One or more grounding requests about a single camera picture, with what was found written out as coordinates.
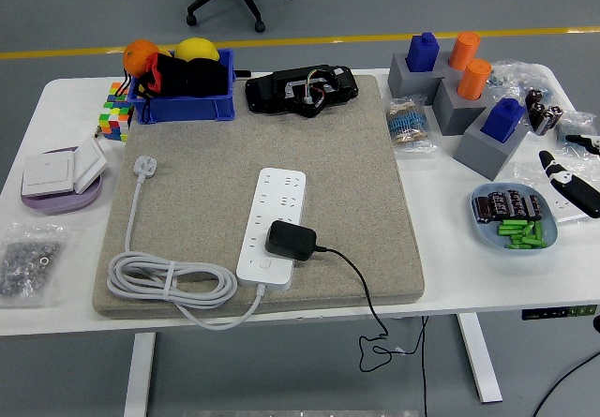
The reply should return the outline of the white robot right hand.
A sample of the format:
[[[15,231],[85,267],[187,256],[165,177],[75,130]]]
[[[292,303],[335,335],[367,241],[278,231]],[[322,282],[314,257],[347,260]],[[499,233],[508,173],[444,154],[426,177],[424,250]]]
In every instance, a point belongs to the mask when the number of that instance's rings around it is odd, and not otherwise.
[[[584,147],[589,153],[599,155],[599,137],[586,134],[567,134],[565,139]],[[546,151],[539,152],[542,167],[551,185],[569,202],[591,218],[599,217],[599,191],[568,171]]]

